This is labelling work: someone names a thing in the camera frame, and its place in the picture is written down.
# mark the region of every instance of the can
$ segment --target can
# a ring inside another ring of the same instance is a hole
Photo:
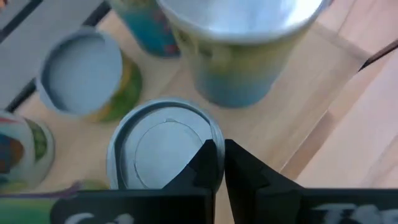
[[[122,119],[108,147],[106,171],[111,189],[163,188],[207,139],[214,140],[217,148],[218,189],[224,172],[225,145],[214,119],[197,105],[179,98],[150,100],[136,107]]]
[[[0,111],[0,194],[36,187],[54,160],[54,141],[42,123]]]
[[[48,108],[90,121],[122,118],[138,102],[142,88],[137,65],[114,39],[92,27],[62,39],[36,80]]]
[[[198,92],[217,105],[236,108],[269,92],[328,0],[158,3],[188,59]]]
[[[180,55],[169,22],[155,0],[107,1],[146,52],[160,57]]]

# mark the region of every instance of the can lid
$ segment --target can lid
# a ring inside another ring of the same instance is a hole
[[[193,104],[176,99],[152,100],[131,111],[120,123],[108,148],[111,188],[120,169],[128,189],[161,189],[193,159],[207,139],[218,148],[220,183],[224,139],[219,127]]]
[[[312,21],[330,0],[157,0],[187,32],[211,40],[253,44],[277,39]]]
[[[47,55],[37,88],[52,109],[78,116],[92,114],[118,90],[122,69],[118,43],[95,28],[82,27]]]

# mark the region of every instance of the metal can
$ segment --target metal can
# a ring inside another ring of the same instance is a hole
[[[196,89],[226,107],[258,102],[328,0],[158,0]]]
[[[180,55],[169,22],[155,0],[108,0],[108,2],[146,52],[160,57]]]
[[[53,137],[44,124],[0,111],[0,194],[36,187],[53,160]]]
[[[137,103],[142,79],[115,40],[84,27],[54,47],[36,84],[45,105],[61,114],[112,121]]]
[[[218,188],[225,146],[221,130],[210,115],[178,98],[151,100],[136,107],[122,119],[108,147],[106,171],[111,189],[163,188],[207,139],[214,140],[217,147]]]

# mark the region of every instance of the wooden table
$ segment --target wooden table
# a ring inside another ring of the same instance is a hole
[[[140,66],[144,77],[140,103],[159,96],[192,100],[216,118],[226,138],[234,139],[279,171],[292,164],[290,159],[295,158],[331,102],[368,57],[314,24],[271,92],[256,105],[231,110],[212,105],[196,92],[183,60],[144,53],[113,12],[98,27],[113,35]],[[95,124],[61,116],[48,110],[36,93],[17,113],[44,121],[55,136],[55,162],[37,190],[59,189],[77,179],[107,181],[106,148],[117,123]],[[217,194],[216,223],[233,223],[225,182]]]

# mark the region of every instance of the cylindrical container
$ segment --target cylindrical container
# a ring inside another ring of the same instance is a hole
[[[0,110],[0,194],[36,187],[53,160],[53,137],[45,125]]]
[[[270,90],[290,51],[328,0],[158,0],[188,59],[197,90],[227,107]]]
[[[107,0],[145,51],[176,57],[180,51],[169,22],[155,0]]]
[[[214,140],[217,147],[218,189],[224,172],[225,146],[214,119],[198,106],[178,98],[151,100],[136,107],[122,119],[108,147],[106,171],[111,189],[163,188],[207,139]]]
[[[45,105],[59,113],[112,121],[137,103],[142,80],[115,40],[84,27],[53,48],[36,85]]]

